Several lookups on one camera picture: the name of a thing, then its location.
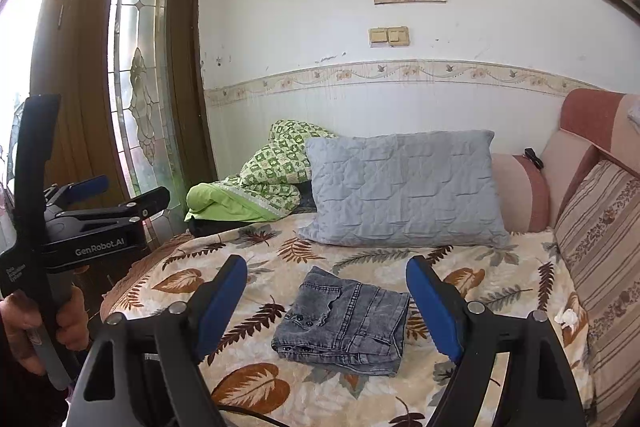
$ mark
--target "floral wallpaper border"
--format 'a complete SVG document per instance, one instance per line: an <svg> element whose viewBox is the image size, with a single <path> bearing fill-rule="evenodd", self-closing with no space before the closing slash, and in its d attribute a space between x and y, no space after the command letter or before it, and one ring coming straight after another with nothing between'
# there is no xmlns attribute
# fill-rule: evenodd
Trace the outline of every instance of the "floral wallpaper border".
<svg viewBox="0 0 640 427"><path fill-rule="evenodd" d="M562 97L578 87L599 89L566 76L500 64L455 60L382 60L319 66L274 74L235 86L205 89L205 97L211 105L217 107L266 94L376 82L485 84L545 92Z"/></svg>

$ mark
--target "leaf-patterned bedspread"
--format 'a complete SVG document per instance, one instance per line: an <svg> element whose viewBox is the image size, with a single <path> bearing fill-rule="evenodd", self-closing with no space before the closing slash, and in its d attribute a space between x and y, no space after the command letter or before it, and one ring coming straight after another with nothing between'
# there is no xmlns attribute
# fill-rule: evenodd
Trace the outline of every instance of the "leaf-patterned bedspread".
<svg viewBox="0 0 640 427"><path fill-rule="evenodd" d="M142 317L175 300L186 301L200 284L215 277L229 254L241 255L248 265L246 290L218 349L200 364L215 402L269 414L291 426L424 426L453 366L435 349L413 301L395 378L344 375L281 360L270 345L276 325L313 265L345 279L406 292L404 266L421 254L466 300L479 300L494 312L518 317L533 309L547 312L582 402L590 404L586 313L551 231L512 235L512 244L503 250L344 248L298 239L296 230L313 217L299 214L188 241L130 281L111 311ZM492 423L507 360L505 354L497 357L478 426ZM264 425L247 416L229 413L228 418L238 426Z"/></svg>

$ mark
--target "frosted glass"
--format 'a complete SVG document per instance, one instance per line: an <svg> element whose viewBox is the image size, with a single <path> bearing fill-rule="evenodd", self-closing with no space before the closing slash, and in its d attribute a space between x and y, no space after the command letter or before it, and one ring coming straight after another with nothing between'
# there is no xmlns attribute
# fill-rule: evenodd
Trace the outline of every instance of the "frosted glass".
<svg viewBox="0 0 640 427"><path fill-rule="evenodd" d="M22 104L29 96L31 53L41 6L42 0L7 0L0 12L0 64L4 80L0 96L0 183L10 191L13 190L18 115L22 114Z"/></svg>
<svg viewBox="0 0 640 427"><path fill-rule="evenodd" d="M186 190L170 110L171 76L165 52L166 0L126 1L111 0L108 26L111 118L120 163L131 196L165 187L171 195L169 208L184 217ZM172 214L172 222L177 221ZM164 230L158 237L170 229L166 218L162 223Z"/></svg>

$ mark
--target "white wall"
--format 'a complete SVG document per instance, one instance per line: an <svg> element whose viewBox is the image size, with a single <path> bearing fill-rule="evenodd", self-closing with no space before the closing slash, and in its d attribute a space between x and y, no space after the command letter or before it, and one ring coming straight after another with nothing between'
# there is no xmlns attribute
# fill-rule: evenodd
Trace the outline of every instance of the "white wall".
<svg viewBox="0 0 640 427"><path fill-rule="evenodd" d="M411 46L369 48L368 28L400 25L410 28ZM335 55L323 64L480 60L640 92L640 25L604 0L200 0L200 44L205 88Z"/></svg>
<svg viewBox="0 0 640 427"><path fill-rule="evenodd" d="M368 28L408 26L407 48L370 48ZM605 0L200 0L205 89L319 63L439 58L508 64L640 92L640 25ZM541 150L562 99L509 87L362 84L207 107L218 172L238 171L276 118L344 134L489 127L494 150Z"/></svg>
<svg viewBox="0 0 640 427"><path fill-rule="evenodd" d="M492 129L492 151L542 153L564 98L480 84L360 84L301 89L207 111L220 176L238 172L280 118L310 121L343 136Z"/></svg>

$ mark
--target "striped cushion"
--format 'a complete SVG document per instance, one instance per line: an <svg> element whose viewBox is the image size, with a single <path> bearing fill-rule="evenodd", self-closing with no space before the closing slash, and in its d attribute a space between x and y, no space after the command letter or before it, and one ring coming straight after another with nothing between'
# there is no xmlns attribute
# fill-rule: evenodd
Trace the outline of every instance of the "striped cushion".
<svg viewBox="0 0 640 427"><path fill-rule="evenodd" d="M589 317L598 419L612 425L640 387L640 179L601 160L556 237Z"/></svg>
<svg viewBox="0 0 640 427"><path fill-rule="evenodd" d="M495 188L507 232L542 232L549 223L549 188L524 156L492 154Z"/></svg>

